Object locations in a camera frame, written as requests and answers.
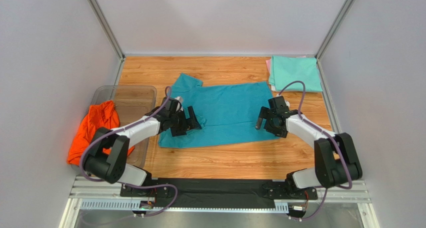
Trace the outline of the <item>teal blue t-shirt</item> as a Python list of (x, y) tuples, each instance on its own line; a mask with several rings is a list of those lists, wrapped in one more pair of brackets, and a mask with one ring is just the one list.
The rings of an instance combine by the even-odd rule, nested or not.
[(183, 99), (184, 111), (192, 106), (201, 125), (186, 135), (173, 137), (170, 130), (158, 139), (161, 148), (198, 148), (274, 140), (276, 136), (255, 128), (261, 107), (268, 106), (272, 93), (265, 81), (236, 85), (203, 86), (203, 82), (180, 74), (172, 86), (172, 97)]

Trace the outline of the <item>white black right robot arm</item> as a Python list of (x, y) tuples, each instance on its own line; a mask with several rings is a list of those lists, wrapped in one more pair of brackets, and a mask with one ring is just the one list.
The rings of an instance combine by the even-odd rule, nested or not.
[(314, 150), (314, 167), (289, 173), (286, 183), (293, 190), (310, 187), (350, 189), (363, 175), (352, 137), (347, 133), (328, 131), (306, 118), (299, 110), (291, 110), (284, 97), (268, 100), (261, 107), (255, 128), (281, 138), (289, 133)]

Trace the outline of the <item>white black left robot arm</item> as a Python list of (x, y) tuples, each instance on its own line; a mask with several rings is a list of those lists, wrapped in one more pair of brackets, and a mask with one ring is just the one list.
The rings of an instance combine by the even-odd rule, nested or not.
[(128, 125), (108, 129), (99, 128), (80, 158), (83, 174), (91, 174), (93, 181), (142, 186), (148, 172), (127, 162), (128, 151), (136, 144), (169, 130), (173, 137), (200, 130), (194, 109), (184, 109), (181, 97), (165, 97), (159, 107)]

